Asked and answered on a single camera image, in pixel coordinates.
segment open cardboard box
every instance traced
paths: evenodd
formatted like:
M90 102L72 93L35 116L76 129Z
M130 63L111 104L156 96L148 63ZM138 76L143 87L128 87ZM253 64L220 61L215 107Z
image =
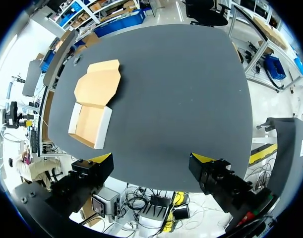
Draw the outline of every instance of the open cardboard box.
M93 149L103 149L112 115L106 106L115 95L121 74L117 59L94 63L75 87L76 103L73 108L68 134Z

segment yellow label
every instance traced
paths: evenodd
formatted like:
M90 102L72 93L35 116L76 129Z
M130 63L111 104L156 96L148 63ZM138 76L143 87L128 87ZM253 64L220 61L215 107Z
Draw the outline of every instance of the yellow label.
M107 157L109 157L111 155L111 153L108 153L106 155L101 155L101 156L98 156L98 157L94 157L92 159L89 159L95 163L101 163L103 162L104 160L106 160Z

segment blue storage bin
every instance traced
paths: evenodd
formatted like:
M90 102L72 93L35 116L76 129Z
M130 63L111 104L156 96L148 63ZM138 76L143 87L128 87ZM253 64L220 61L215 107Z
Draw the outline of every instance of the blue storage bin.
M143 10L139 10L138 14L121 19L123 28L141 24L144 21L145 17L146 16L143 13Z
M94 32L98 37L102 37L114 31L121 30L123 28L141 24L144 19L145 14L143 13L143 10L139 10L139 13L136 15L128 16L122 19L115 19L115 21L107 23L104 26L97 27Z
M265 66L273 79L283 80L286 77L284 68L277 57L266 56Z
M75 12L78 12L82 9L80 4L78 4L77 2L72 3L71 8L73 8L75 10Z
M51 51L46 59L43 59L41 70L42 72L47 72L49 65L54 57L55 53Z

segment box lid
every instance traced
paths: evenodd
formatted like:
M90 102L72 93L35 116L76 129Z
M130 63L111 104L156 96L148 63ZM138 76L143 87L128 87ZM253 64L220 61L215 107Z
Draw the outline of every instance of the box lid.
M74 90L76 101L84 106L103 108L115 95L121 74L117 59L89 65Z

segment storage box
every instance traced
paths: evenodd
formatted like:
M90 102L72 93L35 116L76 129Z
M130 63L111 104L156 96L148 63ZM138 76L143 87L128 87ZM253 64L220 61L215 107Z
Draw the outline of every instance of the storage box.
M76 20L71 24L71 26L72 26L73 28L76 28L76 27L78 27L79 25L81 25L82 22L83 22L83 20L80 19L80 18L78 18L78 19L76 19Z
M83 21L87 20L88 18L90 18L90 15L85 13L82 13L81 15L79 15L78 19L82 19Z
M92 12L96 12L98 9L101 9L101 8L102 8L102 6L99 2L90 6L90 9L91 9Z
M268 25L265 22L265 19L261 19L260 17L255 16L253 18L253 22L262 30L262 32L277 46L281 47L282 49L286 49L287 45L285 41L282 39L280 32L274 29L272 26Z
M136 8L135 2L133 0L130 0L126 3L124 3L123 5L124 8L130 8L130 9L134 9Z
M90 47L98 42L100 42L100 38L92 32L91 34L85 36L82 41L85 43L86 47Z
M68 134L93 149L103 149L112 114L106 104L115 95L121 75L117 59L94 63L75 87Z

